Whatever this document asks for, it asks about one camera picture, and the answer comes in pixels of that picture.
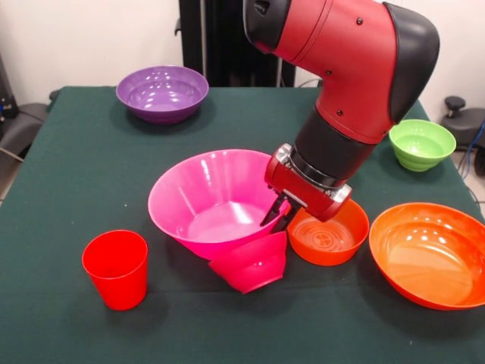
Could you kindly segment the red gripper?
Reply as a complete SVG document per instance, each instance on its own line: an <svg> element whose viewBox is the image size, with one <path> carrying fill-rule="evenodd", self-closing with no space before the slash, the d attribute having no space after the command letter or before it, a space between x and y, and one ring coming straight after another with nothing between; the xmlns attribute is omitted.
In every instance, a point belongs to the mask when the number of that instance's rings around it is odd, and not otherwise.
<svg viewBox="0 0 485 364"><path fill-rule="evenodd" d="M329 187L308 177L297 167L298 161L296 149L284 143L274 152L266 167L264 181L277 193L277 198L260 226L264 227L273 221L280 214L285 201L290 203L271 229L272 234L285 231L301 208L317 220L327 221L337 214L352 195L352 188L347 184Z"/></svg>

